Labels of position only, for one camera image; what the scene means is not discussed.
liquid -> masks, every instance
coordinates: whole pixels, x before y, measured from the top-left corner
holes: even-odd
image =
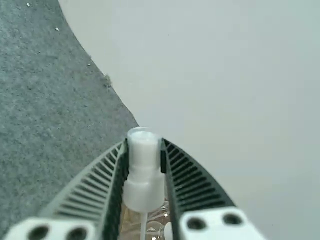
[[[170,222],[169,202],[154,212],[150,212],[147,218],[145,240],[165,240],[164,228]],[[119,235],[119,240],[140,240],[141,214],[124,208],[124,216]]]

gray carpet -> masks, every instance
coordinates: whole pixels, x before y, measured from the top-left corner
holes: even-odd
[[[136,126],[58,0],[0,0],[0,239]]]

white spray pump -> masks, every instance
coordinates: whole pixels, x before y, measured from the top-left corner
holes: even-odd
[[[146,238],[148,213],[165,202],[165,175],[161,173],[161,137],[147,127],[128,132],[129,175],[124,183],[123,201],[141,214],[141,240]]]

white wall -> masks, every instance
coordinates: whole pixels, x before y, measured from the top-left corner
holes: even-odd
[[[194,156],[269,239],[319,238],[319,1],[60,3],[140,125]]]

mounting hole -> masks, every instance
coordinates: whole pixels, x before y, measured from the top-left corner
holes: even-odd
[[[197,217],[190,218],[187,222],[187,225],[188,228],[192,230],[202,230],[207,227],[205,221]]]
[[[48,232],[49,232],[48,226],[37,226],[29,233],[28,239],[42,240],[47,236]]]
[[[66,240],[85,240],[86,237],[87,230],[82,227],[78,227],[69,232],[68,236],[66,237]]]
[[[242,224],[242,219],[233,213],[224,215],[223,221],[227,225],[240,225]]]

